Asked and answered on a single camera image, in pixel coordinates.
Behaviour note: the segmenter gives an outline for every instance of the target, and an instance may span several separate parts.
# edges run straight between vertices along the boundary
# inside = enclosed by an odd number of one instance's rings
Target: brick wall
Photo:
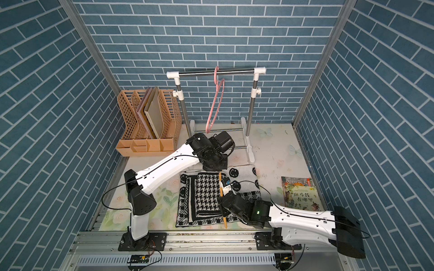
[[[329,208],[372,235],[361,270],[434,270],[433,14],[358,0],[300,122]]]
[[[0,270],[51,270],[116,168],[123,119],[57,0],[0,7]]]
[[[253,120],[289,123],[344,0],[144,2],[74,1],[122,89],[174,88],[167,71],[265,66]],[[239,121],[247,117],[253,76],[225,78],[218,120]],[[190,119],[206,121],[212,80],[181,81]]]

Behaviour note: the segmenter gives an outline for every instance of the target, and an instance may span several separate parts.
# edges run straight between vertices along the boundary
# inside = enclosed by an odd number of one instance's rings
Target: wire
[[[235,142],[232,145],[232,149],[230,150],[230,153],[227,155],[228,157],[233,153],[233,151],[235,150]]]
[[[255,183],[255,182],[252,182],[252,181],[241,181],[241,182],[239,182],[239,183],[242,183],[242,182],[250,182],[250,183],[254,183],[254,184],[256,185],[256,183]],[[368,238],[371,237],[371,235],[370,235],[369,233],[367,233],[367,232],[365,232],[365,231],[363,231],[363,230],[361,230],[361,229],[359,229],[359,228],[357,228],[357,227],[354,227],[354,226],[351,226],[351,225],[348,225],[348,224],[345,224],[345,223],[342,223],[342,222],[339,222],[339,221],[330,220],[330,219],[323,219],[323,218],[315,218],[315,217],[304,216],[304,215],[294,215],[294,214],[290,214],[290,213],[288,213],[288,212],[285,212],[285,211],[283,211],[281,208],[279,208],[279,206],[278,206],[277,204],[274,203],[274,201],[271,199],[271,193],[270,193],[267,189],[265,189],[265,188],[264,188],[263,186],[261,186],[260,184],[258,184],[258,186],[261,187],[262,189],[264,189],[265,191],[267,191],[267,193],[270,195],[271,203],[274,204],[274,206],[275,206],[277,209],[279,209],[281,212],[284,212],[285,214],[293,215],[293,216],[299,216],[299,217],[304,217],[304,218],[310,218],[310,219],[324,220],[324,221],[329,221],[329,222],[334,222],[334,223],[342,224],[342,225],[345,225],[345,226],[347,226],[347,227],[354,228],[354,229],[356,229],[356,230],[358,230],[358,231],[360,231],[360,232],[363,232],[363,233],[365,233],[365,234],[368,235],[368,236],[362,236],[362,239],[368,239]]]
[[[108,192],[112,191],[113,189],[116,189],[116,188],[118,188],[118,187],[120,187],[120,186],[123,186],[123,185],[125,185],[125,184],[127,184],[127,183],[132,183],[132,182],[137,181],[137,180],[139,180],[139,179],[141,179],[141,177],[138,178],[138,179],[136,179],[136,180],[131,180],[131,181],[129,181],[129,182],[122,183],[122,184],[120,184],[120,185],[118,185],[118,186],[115,186],[115,187],[110,188],[109,190],[107,190],[107,191],[106,191],[106,192],[101,196],[101,203],[103,204],[103,206],[106,207],[107,209],[112,209],[112,210],[130,210],[130,211],[131,211],[130,208],[112,208],[112,207],[108,207],[108,206],[104,203],[103,199],[104,199],[104,196],[105,196]]]
[[[152,243],[154,244],[154,247],[152,248],[152,253],[150,253],[149,252],[149,250],[148,250],[148,254],[149,254],[149,256],[152,256],[153,254],[154,254],[154,252],[155,252],[155,242],[154,242],[154,240],[151,240],[152,241]]]
[[[108,206],[104,203],[104,196],[105,196],[108,192],[112,191],[113,189],[116,189],[116,188],[118,188],[118,187],[120,187],[120,186],[126,185],[127,183],[132,183],[132,182],[137,181],[137,180],[140,180],[140,179],[142,179],[142,178],[145,179],[146,176],[147,176],[148,174],[151,174],[151,173],[152,173],[154,170],[156,170],[157,168],[161,167],[162,165],[166,164],[167,162],[169,162],[169,161],[171,161],[171,160],[176,160],[176,158],[177,158],[177,157],[180,157],[180,156],[189,156],[189,157],[197,158],[197,159],[199,159],[199,160],[207,161],[207,160],[202,159],[202,158],[199,158],[199,157],[197,157],[197,156],[187,155],[187,154],[180,154],[180,155],[174,156],[174,157],[172,157],[171,159],[169,159],[169,160],[167,160],[167,161],[164,161],[162,164],[158,165],[156,168],[152,169],[151,171],[149,171],[148,173],[146,173],[146,174],[143,175],[142,177],[139,177],[138,179],[131,180],[131,181],[129,181],[129,182],[122,183],[122,184],[120,184],[120,185],[118,185],[118,186],[115,186],[115,187],[113,187],[113,188],[110,188],[109,190],[107,190],[107,191],[106,191],[106,192],[101,196],[101,204],[102,204],[104,207],[106,207],[107,209],[111,209],[111,210],[130,210],[130,211],[132,212],[132,210],[131,210],[130,208],[112,208],[112,207],[108,207]]]
[[[303,251],[301,252],[301,255],[300,255],[300,257],[299,257],[299,259],[297,260],[297,262],[294,264],[294,265],[292,265],[290,268],[288,268],[287,270],[291,270],[291,269],[293,269],[297,264],[298,264],[298,262],[301,260],[301,257],[303,256],[303,253],[304,253],[304,249],[306,248],[306,244],[304,244],[304,246],[303,246]]]
[[[160,259],[159,259],[158,261],[154,261],[153,263],[146,265],[146,266],[143,267],[143,268],[146,268],[146,267],[148,267],[149,265],[156,264],[156,263],[158,263],[159,261],[161,261],[161,260],[163,259],[163,255],[161,254],[161,252],[160,252],[158,249],[156,249],[156,248],[154,248],[154,250],[155,250],[156,252],[160,253]]]

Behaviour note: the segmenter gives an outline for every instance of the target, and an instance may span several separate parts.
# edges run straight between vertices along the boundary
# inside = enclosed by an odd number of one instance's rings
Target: book
[[[307,211],[324,211],[316,186],[294,185],[287,181],[286,177],[282,177],[282,188],[286,207]]]
[[[295,186],[313,186],[309,178],[282,177],[282,183]]]

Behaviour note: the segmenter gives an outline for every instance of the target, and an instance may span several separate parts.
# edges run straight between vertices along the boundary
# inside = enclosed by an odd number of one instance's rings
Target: metal corner post
[[[59,0],[62,8],[68,15],[71,20],[73,26],[77,30],[77,33],[82,38],[86,48],[89,50],[89,53],[92,55],[93,60],[95,60],[99,69],[101,70],[102,75],[107,80],[108,84],[112,88],[112,91],[116,94],[116,96],[121,92],[121,88],[119,87],[116,79],[114,78],[110,68],[107,66],[107,63],[104,60],[101,52],[95,44],[95,41],[92,38],[92,35],[89,32],[89,29],[86,27],[86,24],[83,21],[83,18],[80,16],[77,8],[75,7],[72,0]]]
[[[356,2],[357,0],[346,0],[344,5],[342,6],[341,11],[339,12],[335,27],[333,28],[332,33],[330,34],[330,38],[324,48],[324,52],[322,53],[321,58],[318,61],[318,66],[315,70],[315,73],[313,74],[312,79],[310,80],[309,86],[306,89],[306,93],[304,94],[300,107],[297,110],[297,113],[294,117],[294,121],[293,121],[294,128],[297,127],[298,123],[301,120],[304,110],[306,109],[306,106],[309,103],[310,97],[312,97],[312,94],[315,91],[315,88],[319,82],[319,78],[321,77],[327,62],[329,61],[329,58],[332,55],[333,49],[336,43],[338,42],[342,30],[344,29],[344,26]]]
[[[257,89],[258,87],[258,80],[253,79],[253,87],[252,89]],[[253,118],[253,109],[255,108],[255,99],[256,95],[250,96],[250,107],[249,107],[249,117],[247,118],[247,128],[246,128],[246,137],[250,135],[250,126],[252,125],[252,118]]]
[[[176,85],[176,90],[178,92],[182,92],[181,85]],[[185,127],[187,128],[188,137],[192,137],[193,133],[191,132],[190,122],[188,121],[188,112],[187,112],[187,107],[185,107],[184,95],[182,95],[182,99],[180,99],[180,97],[178,98],[179,98],[179,103],[181,104],[181,110],[184,116]]]

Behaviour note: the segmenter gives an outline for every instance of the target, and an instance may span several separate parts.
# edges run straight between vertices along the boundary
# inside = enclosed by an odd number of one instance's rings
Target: houndstooth cloth
[[[229,174],[233,190],[249,201],[261,199],[253,166],[232,167],[224,170],[222,179]],[[222,224],[217,197],[220,196],[218,172],[182,172],[178,200],[176,227]],[[238,221],[230,214],[228,223]]]

